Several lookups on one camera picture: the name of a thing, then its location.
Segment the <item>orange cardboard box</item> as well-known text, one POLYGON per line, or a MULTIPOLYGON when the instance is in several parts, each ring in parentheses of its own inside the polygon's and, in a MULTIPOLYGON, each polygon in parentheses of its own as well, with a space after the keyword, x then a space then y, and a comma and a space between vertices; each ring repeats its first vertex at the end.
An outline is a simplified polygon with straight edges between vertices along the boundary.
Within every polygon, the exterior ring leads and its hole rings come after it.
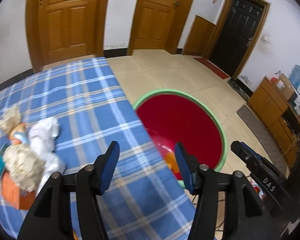
POLYGON ((7 171, 2 174, 0 188, 3 199, 17 210, 29 210, 36 198, 35 191, 21 190, 10 178, 7 171))

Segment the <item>large cream paper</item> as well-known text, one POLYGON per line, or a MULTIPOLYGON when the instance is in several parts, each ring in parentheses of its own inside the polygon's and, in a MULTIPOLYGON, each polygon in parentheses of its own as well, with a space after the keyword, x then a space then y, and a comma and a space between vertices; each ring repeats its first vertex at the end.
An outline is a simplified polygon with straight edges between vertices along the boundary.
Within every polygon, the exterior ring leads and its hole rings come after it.
POLYGON ((10 178, 23 191, 38 189, 45 162, 27 144, 10 145, 3 154, 3 161, 10 178))

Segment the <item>white tissue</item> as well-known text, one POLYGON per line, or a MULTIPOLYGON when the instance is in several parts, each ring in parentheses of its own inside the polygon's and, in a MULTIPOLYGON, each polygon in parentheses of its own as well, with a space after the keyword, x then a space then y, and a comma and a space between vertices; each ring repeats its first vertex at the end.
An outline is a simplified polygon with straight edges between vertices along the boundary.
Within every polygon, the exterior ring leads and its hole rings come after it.
POLYGON ((66 164, 55 154, 55 139, 59 136, 58 119, 54 116, 38 121, 29 130, 28 139, 30 148, 44 162, 44 171, 38 186, 37 193, 42 189, 51 174, 64 173, 66 164))

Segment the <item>rice cracker snack packet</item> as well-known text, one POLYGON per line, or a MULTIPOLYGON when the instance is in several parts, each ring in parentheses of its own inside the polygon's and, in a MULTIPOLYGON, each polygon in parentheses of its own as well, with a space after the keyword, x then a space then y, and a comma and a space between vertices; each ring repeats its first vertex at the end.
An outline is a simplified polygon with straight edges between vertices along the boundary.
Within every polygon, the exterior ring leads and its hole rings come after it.
POLYGON ((9 140, 12 145, 29 144, 29 140, 26 134, 26 125, 24 123, 19 124, 10 131, 9 140))

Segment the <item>grey floor mat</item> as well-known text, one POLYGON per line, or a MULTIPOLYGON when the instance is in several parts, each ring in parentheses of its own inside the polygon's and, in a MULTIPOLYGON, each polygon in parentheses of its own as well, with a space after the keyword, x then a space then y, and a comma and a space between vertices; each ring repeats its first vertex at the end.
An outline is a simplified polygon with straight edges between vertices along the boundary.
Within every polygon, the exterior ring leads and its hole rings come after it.
POLYGON ((258 120, 247 105, 243 105, 237 111, 237 115, 249 127, 254 136, 257 137, 274 166, 285 176, 287 165, 282 157, 281 148, 278 146, 273 136, 268 132, 264 124, 258 120))

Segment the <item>wooden sideboard cabinet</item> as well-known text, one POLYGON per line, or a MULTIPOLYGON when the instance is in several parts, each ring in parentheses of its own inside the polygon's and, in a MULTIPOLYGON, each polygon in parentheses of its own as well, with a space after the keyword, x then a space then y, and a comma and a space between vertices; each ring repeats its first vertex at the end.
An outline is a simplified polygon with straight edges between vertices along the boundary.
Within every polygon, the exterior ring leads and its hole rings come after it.
POLYGON ((248 106, 271 132, 287 165, 292 166, 300 137, 300 116, 266 76, 249 98, 248 106))

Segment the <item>small crumpled cream paper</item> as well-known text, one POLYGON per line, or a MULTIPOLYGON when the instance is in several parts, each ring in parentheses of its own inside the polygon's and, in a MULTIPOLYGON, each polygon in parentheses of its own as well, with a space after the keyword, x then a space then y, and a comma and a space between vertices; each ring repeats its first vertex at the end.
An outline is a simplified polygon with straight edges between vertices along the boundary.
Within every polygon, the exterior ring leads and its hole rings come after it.
POLYGON ((21 124, 21 112, 18 105, 6 109, 5 113, 0 118, 0 130, 6 135, 21 124))

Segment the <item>cardboard box on cabinet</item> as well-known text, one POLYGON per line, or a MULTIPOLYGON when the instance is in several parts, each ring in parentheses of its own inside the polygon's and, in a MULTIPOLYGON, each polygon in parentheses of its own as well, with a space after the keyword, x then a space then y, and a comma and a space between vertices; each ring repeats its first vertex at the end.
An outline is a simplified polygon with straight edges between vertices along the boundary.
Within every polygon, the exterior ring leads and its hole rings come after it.
POLYGON ((289 100, 295 92, 293 85, 285 74, 280 74, 275 86, 286 100, 289 100))

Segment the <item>blue plaid tablecloth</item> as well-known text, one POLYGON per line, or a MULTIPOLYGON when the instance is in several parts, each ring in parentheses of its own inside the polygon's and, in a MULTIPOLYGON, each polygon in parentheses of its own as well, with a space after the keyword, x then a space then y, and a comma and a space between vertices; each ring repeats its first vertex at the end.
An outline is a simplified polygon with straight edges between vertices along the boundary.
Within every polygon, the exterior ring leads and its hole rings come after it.
POLYGON ((65 64, 0 91, 0 115, 17 105, 27 128, 54 116, 57 155, 79 171, 112 141, 120 157, 98 197, 110 239, 187 239, 195 208, 155 148, 106 59, 65 64))

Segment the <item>blue water bottle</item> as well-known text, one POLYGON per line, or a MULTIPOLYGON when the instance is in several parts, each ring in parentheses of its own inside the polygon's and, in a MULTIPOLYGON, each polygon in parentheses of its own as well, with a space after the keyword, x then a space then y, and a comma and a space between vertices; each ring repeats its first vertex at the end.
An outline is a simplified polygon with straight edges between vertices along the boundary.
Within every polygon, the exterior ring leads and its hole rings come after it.
POLYGON ((295 65, 294 68, 292 69, 292 72, 289 75, 289 80, 292 86, 295 89, 298 89, 300 86, 300 65, 295 65))

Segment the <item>red basin green rim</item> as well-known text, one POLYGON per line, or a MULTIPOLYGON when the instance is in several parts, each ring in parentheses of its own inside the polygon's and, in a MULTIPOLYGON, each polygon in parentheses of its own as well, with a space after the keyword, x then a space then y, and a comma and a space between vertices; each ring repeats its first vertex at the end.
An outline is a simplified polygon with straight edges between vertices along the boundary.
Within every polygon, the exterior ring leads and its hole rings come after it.
POLYGON ((133 105, 139 119, 164 158, 181 142, 188 154, 216 172, 227 158, 227 142, 216 116, 197 98, 175 89, 153 90, 133 105))

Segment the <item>red doormat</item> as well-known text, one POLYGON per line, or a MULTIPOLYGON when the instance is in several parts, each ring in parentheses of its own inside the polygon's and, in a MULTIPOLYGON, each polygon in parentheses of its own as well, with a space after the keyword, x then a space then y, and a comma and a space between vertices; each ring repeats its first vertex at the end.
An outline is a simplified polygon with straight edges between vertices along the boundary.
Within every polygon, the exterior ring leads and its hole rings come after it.
POLYGON ((196 61, 198 61, 199 63, 203 64, 204 66, 206 66, 207 68, 209 68, 212 72, 214 72, 221 79, 225 80, 225 79, 229 78, 229 76, 227 74, 225 74, 225 72, 223 72, 221 69, 219 69, 213 63, 211 63, 209 60, 202 58, 202 57, 197 57, 194 59, 196 61))

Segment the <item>left wooden door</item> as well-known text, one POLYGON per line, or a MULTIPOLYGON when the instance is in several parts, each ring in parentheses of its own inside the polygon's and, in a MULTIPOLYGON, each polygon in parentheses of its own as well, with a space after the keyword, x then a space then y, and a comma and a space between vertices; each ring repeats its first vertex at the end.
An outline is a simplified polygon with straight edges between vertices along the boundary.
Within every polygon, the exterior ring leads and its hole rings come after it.
POLYGON ((32 69, 83 56, 103 56, 108 0, 26 0, 32 69))

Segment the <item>middle wooden door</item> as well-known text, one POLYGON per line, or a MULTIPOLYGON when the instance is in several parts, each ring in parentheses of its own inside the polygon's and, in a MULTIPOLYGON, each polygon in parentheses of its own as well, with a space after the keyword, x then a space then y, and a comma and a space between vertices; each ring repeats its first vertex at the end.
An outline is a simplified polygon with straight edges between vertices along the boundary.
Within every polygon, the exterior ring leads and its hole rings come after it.
POLYGON ((192 2, 137 0, 127 54, 139 49, 163 49, 175 54, 192 2))

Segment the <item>wall light switch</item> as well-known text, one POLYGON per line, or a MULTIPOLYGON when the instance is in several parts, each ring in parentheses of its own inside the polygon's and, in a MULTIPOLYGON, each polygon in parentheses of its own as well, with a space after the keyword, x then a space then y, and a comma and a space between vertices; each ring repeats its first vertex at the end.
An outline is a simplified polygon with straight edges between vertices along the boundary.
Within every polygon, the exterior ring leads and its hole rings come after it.
POLYGON ((271 38, 267 35, 264 35, 263 37, 264 42, 267 42, 268 44, 271 44, 271 38))

